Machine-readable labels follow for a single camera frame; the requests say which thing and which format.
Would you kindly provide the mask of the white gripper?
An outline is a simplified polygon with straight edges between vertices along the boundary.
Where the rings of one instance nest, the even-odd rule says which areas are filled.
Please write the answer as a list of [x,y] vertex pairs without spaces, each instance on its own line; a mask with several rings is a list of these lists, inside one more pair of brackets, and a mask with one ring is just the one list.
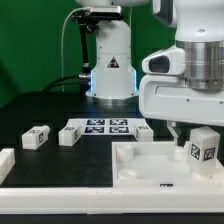
[[145,75],[140,82],[139,110],[145,118],[168,121],[178,145],[181,130],[176,122],[224,126],[224,90],[195,90],[180,77]]

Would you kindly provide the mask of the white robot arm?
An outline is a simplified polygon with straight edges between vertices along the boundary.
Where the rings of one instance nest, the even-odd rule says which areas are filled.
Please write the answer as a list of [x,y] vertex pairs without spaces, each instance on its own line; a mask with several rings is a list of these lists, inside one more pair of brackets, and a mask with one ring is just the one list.
[[[96,33],[96,64],[85,62],[90,89],[82,107],[92,118],[125,114],[133,99],[157,140],[171,137],[167,120],[208,122],[224,117],[224,0],[76,0],[80,30]],[[131,28],[121,9],[151,3],[153,31],[143,43],[136,81],[131,64]]]

